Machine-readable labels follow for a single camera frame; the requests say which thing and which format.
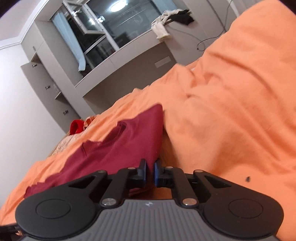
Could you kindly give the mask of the floral pink pillow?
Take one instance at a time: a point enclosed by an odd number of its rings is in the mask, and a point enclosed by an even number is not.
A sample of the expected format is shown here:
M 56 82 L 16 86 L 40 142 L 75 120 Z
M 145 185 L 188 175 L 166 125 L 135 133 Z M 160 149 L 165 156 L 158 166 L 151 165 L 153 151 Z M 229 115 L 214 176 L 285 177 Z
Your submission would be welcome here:
M 49 154 L 48 157 L 53 156 L 59 152 L 62 152 L 81 135 L 82 135 L 81 133 L 76 133 L 73 135 L 71 135 L 70 133 L 67 133 L 67 135 L 64 136 L 62 140 L 60 140 L 60 142 L 56 145 L 56 147 L 53 149 L 53 151 Z

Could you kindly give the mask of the white wall socket plate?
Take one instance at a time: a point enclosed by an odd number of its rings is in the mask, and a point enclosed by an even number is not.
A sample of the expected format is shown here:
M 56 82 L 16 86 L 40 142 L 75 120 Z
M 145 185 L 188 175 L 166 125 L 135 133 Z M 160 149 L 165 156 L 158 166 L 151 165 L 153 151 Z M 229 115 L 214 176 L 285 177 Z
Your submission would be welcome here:
M 170 56 L 167 56 L 167 57 L 159 60 L 158 62 L 156 62 L 154 65 L 156 68 L 160 68 L 161 66 L 164 66 L 165 64 L 170 63 L 170 61 L 171 61 Z

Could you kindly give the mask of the cream white garment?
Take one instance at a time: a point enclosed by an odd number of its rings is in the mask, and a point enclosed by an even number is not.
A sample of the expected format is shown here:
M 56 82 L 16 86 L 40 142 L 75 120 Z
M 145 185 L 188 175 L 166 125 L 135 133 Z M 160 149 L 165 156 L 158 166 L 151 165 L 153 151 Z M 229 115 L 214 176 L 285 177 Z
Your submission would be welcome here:
M 163 41 L 170 37 L 170 34 L 165 29 L 165 23 L 169 19 L 170 16 L 178 14 L 179 12 L 183 11 L 182 9 L 175 9 L 175 10 L 165 10 L 160 16 L 154 19 L 151 23 L 151 30 L 157 37 L 157 40 Z

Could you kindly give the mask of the open grey cabinet door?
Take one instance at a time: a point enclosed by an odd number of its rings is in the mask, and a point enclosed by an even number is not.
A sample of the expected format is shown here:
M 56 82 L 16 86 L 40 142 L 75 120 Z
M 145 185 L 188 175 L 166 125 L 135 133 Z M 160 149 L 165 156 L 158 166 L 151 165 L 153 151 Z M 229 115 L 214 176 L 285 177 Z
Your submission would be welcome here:
M 80 117 L 60 92 L 43 64 L 29 62 L 22 65 L 21 69 L 47 111 L 67 133 L 72 121 Z

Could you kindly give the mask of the open window sash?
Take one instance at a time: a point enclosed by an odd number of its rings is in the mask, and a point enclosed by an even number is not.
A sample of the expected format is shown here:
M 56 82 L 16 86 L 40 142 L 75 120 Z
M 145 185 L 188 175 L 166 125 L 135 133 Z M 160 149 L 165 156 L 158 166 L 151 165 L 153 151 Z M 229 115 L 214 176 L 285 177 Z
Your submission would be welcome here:
M 63 5 L 83 34 L 104 35 L 104 31 L 84 5 L 74 1 L 63 1 Z

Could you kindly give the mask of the black garment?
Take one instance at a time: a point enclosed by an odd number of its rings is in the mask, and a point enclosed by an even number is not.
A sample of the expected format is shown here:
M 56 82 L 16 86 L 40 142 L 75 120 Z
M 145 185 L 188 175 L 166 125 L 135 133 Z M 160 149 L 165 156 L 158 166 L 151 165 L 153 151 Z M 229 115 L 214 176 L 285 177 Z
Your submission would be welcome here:
M 189 24 L 193 23 L 195 20 L 191 17 L 191 11 L 188 9 L 179 11 L 176 14 L 172 14 L 166 21 L 166 24 L 177 22 L 182 25 L 188 26 Z

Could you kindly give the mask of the left light blue curtain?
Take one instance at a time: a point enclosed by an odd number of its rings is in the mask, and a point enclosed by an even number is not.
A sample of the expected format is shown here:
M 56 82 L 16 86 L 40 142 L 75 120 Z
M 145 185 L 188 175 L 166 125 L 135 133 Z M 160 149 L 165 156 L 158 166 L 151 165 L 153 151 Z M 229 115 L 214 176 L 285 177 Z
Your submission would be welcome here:
M 79 42 L 63 12 L 56 12 L 52 18 L 52 22 L 77 60 L 78 71 L 85 71 L 86 59 L 82 48 L 80 47 Z

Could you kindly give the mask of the grey wall cabinet unit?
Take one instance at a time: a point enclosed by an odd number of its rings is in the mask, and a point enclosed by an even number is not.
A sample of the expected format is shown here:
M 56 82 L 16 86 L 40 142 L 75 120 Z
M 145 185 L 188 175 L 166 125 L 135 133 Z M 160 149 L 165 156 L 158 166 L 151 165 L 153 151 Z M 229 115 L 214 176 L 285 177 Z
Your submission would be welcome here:
M 42 63 L 80 118 L 101 113 L 134 88 L 143 88 L 174 64 L 189 64 L 256 1 L 173 1 L 195 20 L 165 24 L 170 37 L 159 41 L 151 23 L 162 13 L 152 1 L 74 1 L 86 7 L 104 35 L 83 34 L 63 1 L 42 1 L 22 40 L 29 62 Z M 65 15 L 86 59 L 85 71 L 54 26 Z M 159 60 L 171 61 L 160 68 Z

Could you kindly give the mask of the bright red cloth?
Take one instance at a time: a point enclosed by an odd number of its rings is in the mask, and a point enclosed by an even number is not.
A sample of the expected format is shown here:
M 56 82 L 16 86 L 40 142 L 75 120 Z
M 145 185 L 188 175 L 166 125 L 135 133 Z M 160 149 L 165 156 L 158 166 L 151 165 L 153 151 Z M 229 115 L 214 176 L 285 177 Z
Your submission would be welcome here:
M 70 124 L 70 135 L 81 133 L 84 131 L 84 120 L 73 120 Z

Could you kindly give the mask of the right light blue curtain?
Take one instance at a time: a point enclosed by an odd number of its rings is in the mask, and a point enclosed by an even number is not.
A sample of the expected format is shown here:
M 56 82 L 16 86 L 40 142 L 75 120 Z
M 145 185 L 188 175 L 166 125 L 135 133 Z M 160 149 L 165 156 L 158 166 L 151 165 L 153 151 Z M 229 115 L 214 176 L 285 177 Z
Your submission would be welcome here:
M 178 8 L 172 0 L 152 0 L 152 2 L 161 13 L 164 11 L 173 11 Z

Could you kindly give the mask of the dark red knit garment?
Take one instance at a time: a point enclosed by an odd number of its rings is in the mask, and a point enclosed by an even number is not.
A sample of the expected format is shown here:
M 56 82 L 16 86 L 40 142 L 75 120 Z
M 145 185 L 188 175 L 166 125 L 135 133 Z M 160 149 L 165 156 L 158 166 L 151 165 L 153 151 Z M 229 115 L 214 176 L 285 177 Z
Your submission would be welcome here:
M 156 104 L 133 119 L 121 120 L 101 142 L 86 141 L 67 159 L 63 169 L 27 188 L 24 197 L 105 170 L 138 167 L 142 159 L 153 169 L 163 136 L 163 107 Z

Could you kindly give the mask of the light blue curtain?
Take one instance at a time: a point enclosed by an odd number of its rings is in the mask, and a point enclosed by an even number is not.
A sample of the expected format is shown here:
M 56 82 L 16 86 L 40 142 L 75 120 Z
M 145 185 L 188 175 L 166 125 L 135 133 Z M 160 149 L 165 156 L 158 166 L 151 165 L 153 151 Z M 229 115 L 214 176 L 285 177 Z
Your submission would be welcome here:
M 86 59 L 82 48 L 80 47 L 79 42 L 63 12 L 56 12 L 52 18 L 52 22 L 77 60 L 78 71 L 85 71 Z
M 161 13 L 164 11 L 173 11 L 178 8 L 172 0 L 152 0 L 152 2 Z

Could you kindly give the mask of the orange bed sheet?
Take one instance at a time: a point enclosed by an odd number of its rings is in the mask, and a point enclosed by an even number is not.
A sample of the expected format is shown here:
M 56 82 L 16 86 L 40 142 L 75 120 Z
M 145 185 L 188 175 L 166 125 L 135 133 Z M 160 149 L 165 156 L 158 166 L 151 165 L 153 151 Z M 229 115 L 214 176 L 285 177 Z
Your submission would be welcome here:
M 62 152 L 34 163 L 1 208 L 15 222 L 26 189 L 62 170 L 88 140 L 156 103 L 164 110 L 163 163 L 202 169 L 264 193 L 284 210 L 281 240 L 295 240 L 295 14 L 261 1 L 188 66 L 175 65 L 99 114 Z

